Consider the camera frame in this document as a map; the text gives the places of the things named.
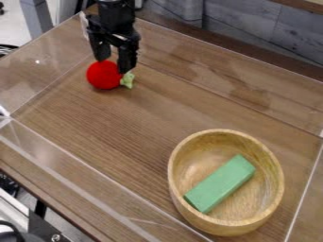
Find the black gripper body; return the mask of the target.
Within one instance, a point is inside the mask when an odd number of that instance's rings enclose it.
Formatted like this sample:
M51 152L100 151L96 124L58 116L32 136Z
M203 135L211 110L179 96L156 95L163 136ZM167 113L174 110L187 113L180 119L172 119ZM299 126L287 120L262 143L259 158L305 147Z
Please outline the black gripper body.
M90 43L99 47L104 43L120 46L123 41L138 43L135 30L135 0L96 0L98 14L86 16Z

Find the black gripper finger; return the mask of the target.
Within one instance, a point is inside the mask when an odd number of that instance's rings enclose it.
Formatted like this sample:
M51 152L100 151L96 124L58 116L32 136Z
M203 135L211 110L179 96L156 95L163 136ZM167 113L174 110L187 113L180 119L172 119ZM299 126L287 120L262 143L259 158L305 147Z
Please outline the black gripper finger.
M126 44L119 47L118 67L120 74L126 74L135 68L138 61L138 49L139 46L136 44Z
M106 35L91 33L88 35L90 44L96 61L104 61L111 57L110 40Z

